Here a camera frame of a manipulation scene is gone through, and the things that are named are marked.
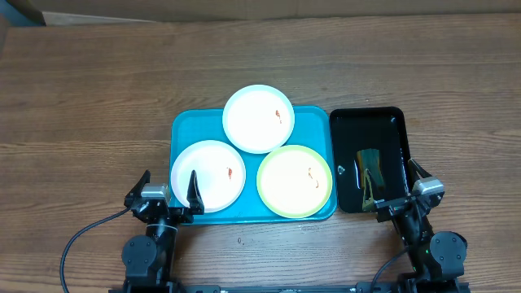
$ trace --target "wood grain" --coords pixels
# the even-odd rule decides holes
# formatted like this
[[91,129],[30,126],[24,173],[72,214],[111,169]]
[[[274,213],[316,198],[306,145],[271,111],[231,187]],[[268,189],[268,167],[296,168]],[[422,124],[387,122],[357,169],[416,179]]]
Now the wood grain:
[[[179,112],[272,85],[294,104],[397,106],[413,157],[447,186],[429,216],[469,241],[473,292],[520,292],[521,15],[446,15],[10,28],[0,60],[0,291],[60,291],[59,258],[83,226],[122,209],[143,170],[167,182]],[[72,247],[72,292],[120,286],[131,216]],[[390,224],[181,229],[186,284],[370,280],[400,250]],[[410,271],[406,259],[384,274]]]

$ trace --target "sauce stain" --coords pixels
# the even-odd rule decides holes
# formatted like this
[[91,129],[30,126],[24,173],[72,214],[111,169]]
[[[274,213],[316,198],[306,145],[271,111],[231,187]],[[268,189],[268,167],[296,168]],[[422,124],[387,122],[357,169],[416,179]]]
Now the sauce stain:
[[311,175],[311,168],[308,169],[308,176],[309,176],[309,178],[313,179],[313,176]]
[[275,115],[278,117],[278,120],[280,121],[280,124],[282,124],[282,120],[280,119],[280,113],[277,111],[275,111]]

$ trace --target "black cable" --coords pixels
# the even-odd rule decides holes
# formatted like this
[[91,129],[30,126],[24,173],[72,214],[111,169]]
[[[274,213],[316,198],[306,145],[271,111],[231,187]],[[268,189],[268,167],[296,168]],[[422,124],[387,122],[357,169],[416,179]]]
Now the black cable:
[[369,293],[373,293],[374,292],[374,286],[376,285],[376,281],[378,280],[378,278],[380,278],[380,275],[383,273],[383,271],[390,265],[392,264],[393,262],[395,262],[396,260],[398,260],[401,256],[403,256],[405,253],[407,253],[409,251],[409,247],[406,247],[403,251],[401,251],[400,253],[398,253],[397,255],[395,255],[393,258],[391,258],[387,263],[385,263],[385,265],[382,265],[382,267],[378,270],[378,272],[375,274],[374,278],[373,278],[373,282],[371,282],[371,287],[369,289]]
[[100,225],[100,224],[103,224],[107,221],[110,221],[110,220],[113,220],[113,219],[116,219],[117,217],[125,214],[126,212],[128,212],[130,210],[130,208],[126,208],[124,209],[123,211],[121,212],[118,212],[112,216],[108,216],[106,218],[104,218],[103,220],[100,220],[100,221],[97,221],[93,224],[90,224],[88,226],[86,226],[85,228],[81,229],[78,233],[76,233],[74,236],[72,236],[71,240],[68,241],[67,243],[67,246],[65,247],[65,249],[63,250],[63,254],[62,254],[62,260],[61,262],[59,263],[59,280],[62,282],[62,288],[63,288],[63,292],[65,293],[69,293],[68,292],[68,289],[67,289],[67,284],[65,283],[65,276],[63,275],[63,269],[64,269],[64,266],[65,266],[65,257],[67,257],[67,253],[68,253],[68,250],[69,248],[71,248],[72,246],[72,243],[78,238],[80,237],[83,233],[85,233],[86,231],[94,228],[95,226],[97,225]]
[[418,206],[418,203],[416,201],[414,201],[414,206],[416,207],[416,216],[418,216],[418,226],[419,226],[419,229],[420,229],[420,239],[418,240],[418,244],[416,245],[420,245],[420,243],[422,242],[422,238],[423,238],[423,223],[422,223],[422,215],[420,214],[420,207]]

